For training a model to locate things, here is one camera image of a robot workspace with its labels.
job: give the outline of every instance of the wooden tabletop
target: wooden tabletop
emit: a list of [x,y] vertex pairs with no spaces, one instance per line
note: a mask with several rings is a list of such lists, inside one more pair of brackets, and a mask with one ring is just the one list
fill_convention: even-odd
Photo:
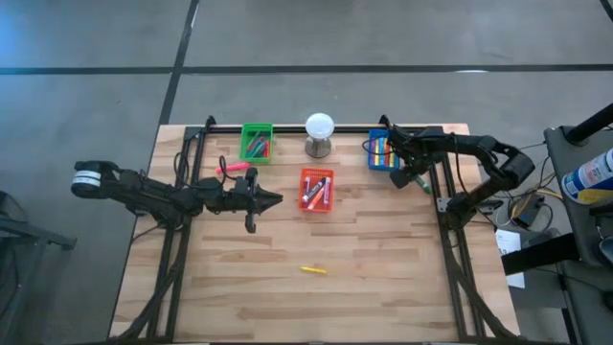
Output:
[[[443,127],[468,134],[465,124]],[[174,182],[184,128],[160,127],[151,178]],[[306,138],[275,135],[271,164],[258,166],[261,186],[284,202],[256,217],[257,234],[245,231],[244,213],[205,211],[193,220],[175,341],[457,340],[432,196],[415,183],[397,190],[387,173],[368,170],[367,134],[334,134],[332,153],[319,160],[305,154]],[[238,162],[238,145],[238,134],[207,135],[200,176],[215,175],[221,154]],[[474,188],[481,181],[476,161],[460,156],[460,165]],[[303,167],[334,170],[332,213],[298,210]],[[153,225],[142,218],[135,234]],[[156,230],[131,245],[111,335],[127,328],[153,292],[163,238]],[[491,226],[470,223],[466,238],[479,292],[518,334]],[[303,265],[329,274],[303,272]],[[168,303],[159,332],[167,312]],[[470,324],[468,307],[465,315]]]

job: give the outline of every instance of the blue basket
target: blue basket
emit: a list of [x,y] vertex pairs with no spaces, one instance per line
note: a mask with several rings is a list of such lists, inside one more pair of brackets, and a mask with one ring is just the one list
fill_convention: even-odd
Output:
[[[368,131],[368,146],[366,147],[370,152],[376,151],[376,142],[379,143],[379,150],[385,152],[385,140],[388,138],[389,132],[385,129],[371,129]],[[375,155],[372,153],[368,153],[368,168],[371,170],[379,170],[379,171],[392,171],[398,167],[400,167],[400,159],[395,154],[391,153],[389,155],[390,161],[388,164],[385,164],[387,155],[379,155],[379,164],[376,164]]]

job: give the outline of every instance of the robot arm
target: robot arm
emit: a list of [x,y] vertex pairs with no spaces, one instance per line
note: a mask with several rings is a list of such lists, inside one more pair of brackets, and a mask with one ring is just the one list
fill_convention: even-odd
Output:
[[255,233],[253,215],[283,201],[282,195],[267,192],[257,184],[258,170],[255,168],[250,168],[245,177],[237,177],[235,187],[229,191],[224,191],[215,177],[203,178],[188,188],[178,189],[107,161],[77,162],[75,170],[71,186],[74,195],[117,200],[133,214],[152,214],[169,228],[180,227],[184,215],[197,216],[206,207],[215,214],[246,211],[245,227],[249,233]]
[[[452,228],[466,225],[476,214],[479,203],[500,191],[519,187],[534,170],[533,161],[519,149],[488,135],[447,134],[441,127],[435,126],[413,135],[399,126],[391,125],[387,117],[383,117],[382,122],[389,130],[390,146],[405,163],[404,167],[390,172],[390,178],[398,188],[426,173],[449,152],[475,156],[483,165],[489,179],[468,193],[458,193],[447,203],[446,221]],[[494,153],[507,156],[500,167],[496,166]]]

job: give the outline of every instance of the yellow marker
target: yellow marker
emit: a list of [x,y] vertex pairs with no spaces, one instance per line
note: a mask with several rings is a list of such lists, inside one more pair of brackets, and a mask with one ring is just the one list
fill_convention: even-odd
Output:
[[396,158],[394,157],[394,152],[390,149],[390,168],[393,168],[396,166],[395,161]]
[[321,269],[321,268],[313,268],[313,267],[302,266],[302,267],[300,267],[300,269],[302,269],[305,272],[312,272],[312,273],[319,273],[319,274],[328,274],[328,272],[325,269]]
[[379,140],[375,140],[375,165],[379,165]]

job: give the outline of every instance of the pink marker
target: pink marker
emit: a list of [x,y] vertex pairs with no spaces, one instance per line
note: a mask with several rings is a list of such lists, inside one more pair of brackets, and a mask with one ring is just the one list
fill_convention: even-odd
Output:
[[[249,167],[251,167],[251,164],[249,164],[249,163],[237,163],[237,164],[233,164],[231,166],[226,166],[226,172],[235,172],[235,171],[247,169]],[[217,174],[221,174],[221,168],[217,167],[217,169],[215,169],[215,172]]]

